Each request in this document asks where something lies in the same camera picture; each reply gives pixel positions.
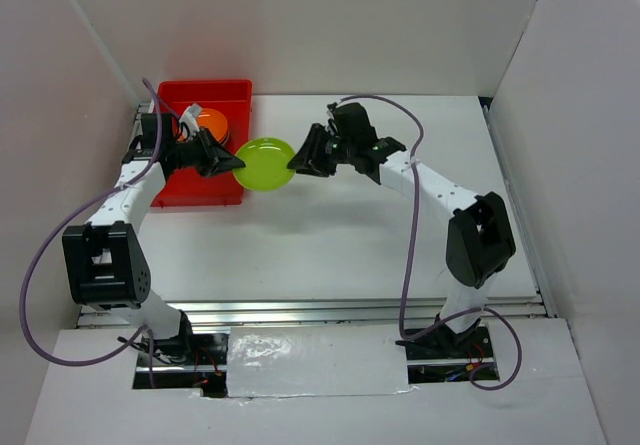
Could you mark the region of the green plate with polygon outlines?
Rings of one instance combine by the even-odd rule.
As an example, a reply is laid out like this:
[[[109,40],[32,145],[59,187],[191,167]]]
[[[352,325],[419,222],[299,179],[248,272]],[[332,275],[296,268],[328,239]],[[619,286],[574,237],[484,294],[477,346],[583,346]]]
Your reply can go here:
[[[248,141],[236,152],[245,164],[233,171],[236,181],[245,189],[269,192],[288,184],[295,171],[288,167],[294,158],[294,149],[275,137],[262,137]]]

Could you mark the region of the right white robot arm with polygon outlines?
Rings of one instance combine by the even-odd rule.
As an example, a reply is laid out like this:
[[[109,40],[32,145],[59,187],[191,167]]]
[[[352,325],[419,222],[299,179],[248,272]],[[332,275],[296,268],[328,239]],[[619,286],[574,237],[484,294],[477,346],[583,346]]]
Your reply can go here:
[[[287,167],[297,174],[329,178],[350,165],[373,182],[413,202],[408,255],[399,317],[406,317],[421,211],[432,212],[446,226],[445,264],[454,279],[435,322],[417,332],[399,329],[400,345],[433,340],[450,357],[460,355],[485,312],[488,290],[516,252],[504,200],[481,195],[447,179],[416,157],[418,147],[380,137],[358,97],[328,107],[328,122],[311,126]]]

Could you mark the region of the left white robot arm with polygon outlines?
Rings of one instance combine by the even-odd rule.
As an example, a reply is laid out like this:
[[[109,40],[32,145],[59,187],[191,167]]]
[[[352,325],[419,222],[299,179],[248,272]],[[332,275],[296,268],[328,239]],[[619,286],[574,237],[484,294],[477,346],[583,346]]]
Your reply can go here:
[[[178,118],[143,115],[142,132],[121,161],[114,192],[84,224],[69,226],[62,235],[73,301],[146,327],[155,349],[176,364],[193,359],[198,341],[186,313],[153,291],[138,232],[175,172],[193,170],[210,178],[244,168],[205,127],[202,113],[193,104]]]

